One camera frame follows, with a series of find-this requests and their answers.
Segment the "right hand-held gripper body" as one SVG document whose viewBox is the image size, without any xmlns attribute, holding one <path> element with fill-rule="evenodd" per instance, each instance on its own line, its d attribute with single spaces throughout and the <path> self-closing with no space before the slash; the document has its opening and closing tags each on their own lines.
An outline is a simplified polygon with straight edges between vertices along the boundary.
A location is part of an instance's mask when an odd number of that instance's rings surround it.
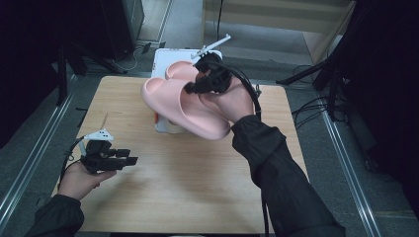
<svg viewBox="0 0 419 237">
<path fill-rule="evenodd" d="M 205 84 L 207 87 L 206 93 L 223 93 L 230 86 L 231 75 L 229 71 L 222 64 L 222 58 L 215 52 L 212 52 L 217 46 L 220 46 L 230 39 L 231 35 L 226 34 L 223 39 L 210 45 L 204 45 L 202 49 L 191 55 L 192 59 L 199 58 L 195 63 L 195 67 L 199 72 L 204 74 L 204 77 L 197 79 L 195 82 L 202 82 Z"/>
</svg>

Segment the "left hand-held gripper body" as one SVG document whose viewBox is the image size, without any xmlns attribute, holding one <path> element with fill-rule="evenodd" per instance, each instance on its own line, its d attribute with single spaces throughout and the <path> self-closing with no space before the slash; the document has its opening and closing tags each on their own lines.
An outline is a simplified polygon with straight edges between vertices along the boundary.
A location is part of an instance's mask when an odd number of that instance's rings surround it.
<svg viewBox="0 0 419 237">
<path fill-rule="evenodd" d="M 108 156 L 114 138 L 105 129 L 84 135 L 79 142 L 80 161 L 91 173 L 115 171 L 114 162 Z"/>
</svg>

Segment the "pink slide slipper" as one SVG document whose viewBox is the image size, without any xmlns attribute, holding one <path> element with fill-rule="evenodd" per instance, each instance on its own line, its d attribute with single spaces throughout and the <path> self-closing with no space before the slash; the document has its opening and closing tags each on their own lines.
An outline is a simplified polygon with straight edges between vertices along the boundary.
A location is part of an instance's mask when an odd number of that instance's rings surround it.
<svg viewBox="0 0 419 237">
<path fill-rule="evenodd" d="M 180 79 L 194 82 L 199 71 L 191 61 L 180 60 L 170 64 L 165 71 L 166 79 Z"/>
<path fill-rule="evenodd" d="M 209 140 L 225 138 L 229 122 L 208 108 L 196 94 L 188 94 L 187 80 L 150 78 L 141 88 L 144 103 L 160 116 L 185 130 Z"/>
</svg>

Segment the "white storage box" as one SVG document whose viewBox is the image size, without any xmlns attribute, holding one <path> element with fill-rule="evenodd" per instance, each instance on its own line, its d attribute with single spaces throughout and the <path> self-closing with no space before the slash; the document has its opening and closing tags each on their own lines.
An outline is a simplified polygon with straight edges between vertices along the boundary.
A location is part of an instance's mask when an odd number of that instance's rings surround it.
<svg viewBox="0 0 419 237">
<path fill-rule="evenodd" d="M 176 61 L 185 60 L 185 61 L 191 61 L 195 64 L 198 61 L 198 59 L 197 58 L 192 59 L 191 55 L 196 52 L 197 52 L 196 49 L 167 49 L 167 48 L 157 49 L 155 52 L 155 57 L 153 61 L 153 69 L 152 69 L 152 74 L 150 78 L 158 77 L 158 78 L 166 79 L 165 78 L 166 68 L 170 64 Z M 165 126 L 165 123 L 168 119 L 163 116 L 160 116 L 158 113 L 156 113 L 156 115 L 157 115 L 157 122 L 155 123 L 156 130 L 159 132 L 169 133 Z"/>
</svg>

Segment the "person's left hand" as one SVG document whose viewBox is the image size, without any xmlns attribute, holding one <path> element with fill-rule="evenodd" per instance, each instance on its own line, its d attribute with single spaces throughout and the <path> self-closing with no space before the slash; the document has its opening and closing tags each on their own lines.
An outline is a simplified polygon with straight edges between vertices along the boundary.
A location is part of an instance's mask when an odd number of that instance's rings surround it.
<svg viewBox="0 0 419 237">
<path fill-rule="evenodd" d="M 81 162 L 70 165 L 60 182 L 58 194 L 81 200 L 106 180 L 111 179 L 117 172 L 105 171 L 91 174 Z"/>
</svg>

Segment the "person's right hand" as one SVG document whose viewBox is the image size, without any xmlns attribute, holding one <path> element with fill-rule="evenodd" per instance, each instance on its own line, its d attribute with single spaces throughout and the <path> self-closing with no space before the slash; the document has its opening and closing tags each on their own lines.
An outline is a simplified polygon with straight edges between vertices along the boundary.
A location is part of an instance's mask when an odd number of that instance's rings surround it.
<svg viewBox="0 0 419 237">
<path fill-rule="evenodd" d="M 205 106 L 233 123 L 254 114 L 253 101 L 236 77 L 231 79 L 226 92 L 199 94 L 199 98 Z"/>
</svg>

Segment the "black tripod stand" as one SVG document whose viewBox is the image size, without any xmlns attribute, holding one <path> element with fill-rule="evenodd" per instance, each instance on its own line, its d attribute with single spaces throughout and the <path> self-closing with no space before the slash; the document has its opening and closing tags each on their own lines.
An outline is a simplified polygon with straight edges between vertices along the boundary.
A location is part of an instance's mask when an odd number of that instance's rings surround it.
<svg viewBox="0 0 419 237">
<path fill-rule="evenodd" d="M 336 101 L 338 100 L 340 73 L 331 56 L 287 79 L 277 80 L 276 83 L 278 85 L 289 86 L 313 74 L 317 74 L 317 76 L 312 81 L 312 88 L 317 92 L 328 88 L 325 112 L 332 121 L 338 121 L 339 119 L 336 117 L 336 112 L 338 111 Z"/>
<path fill-rule="evenodd" d="M 104 58 L 100 57 L 93 51 L 89 50 L 82 44 L 69 41 L 62 43 L 57 50 L 57 88 L 58 100 L 57 104 L 61 106 L 64 100 L 68 97 L 68 80 L 67 80 L 67 66 L 70 66 L 76 75 L 85 75 L 88 67 L 83 59 L 86 56 L 110 72 L 117 74 L 127 74 L 126 69 L 120 69 L 116 65 L 111 64 Z"/>
</svg>

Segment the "light wooden board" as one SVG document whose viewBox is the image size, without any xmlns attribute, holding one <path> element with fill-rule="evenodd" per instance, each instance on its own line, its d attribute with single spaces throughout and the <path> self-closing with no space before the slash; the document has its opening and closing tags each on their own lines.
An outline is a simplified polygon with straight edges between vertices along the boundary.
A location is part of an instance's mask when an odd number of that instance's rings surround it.
<svg viewBox="0 0 419 237">
<path fill-rule="evenodd" d="M 355 0 L 203 0 L 203 20 L 303 32 L 311 59 L 319 62 L 344 35 Z"/>
</svg>

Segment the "dark cabinet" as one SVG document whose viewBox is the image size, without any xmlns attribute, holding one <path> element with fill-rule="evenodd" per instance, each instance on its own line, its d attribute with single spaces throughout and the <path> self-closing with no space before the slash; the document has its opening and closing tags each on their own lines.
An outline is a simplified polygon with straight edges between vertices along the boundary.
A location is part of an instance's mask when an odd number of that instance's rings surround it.
<svg viewBox="0 0 419 237">
<path fill-rule="evenodd" d="M 100 0 L 110 58 L 121 59 L 136 46 L 144 21 L 142 0 Z"/>
</svg>

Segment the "dark curtain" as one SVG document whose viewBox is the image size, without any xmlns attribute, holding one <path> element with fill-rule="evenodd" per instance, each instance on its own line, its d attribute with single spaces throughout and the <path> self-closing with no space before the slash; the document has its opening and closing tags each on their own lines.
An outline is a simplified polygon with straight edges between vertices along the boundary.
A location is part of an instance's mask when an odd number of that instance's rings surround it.
<svg viewBox="0 0 419 237">
<path fill-rule="evenodd" d="M 57 50 L 94 0 L 0 0 L 0 149 L 57 90 Z"/>
<path fill-rule="evenodd" d="M 419 0 L 357 0 L 354 18 L 345 92 L 419 217 Z"/>
</svg>

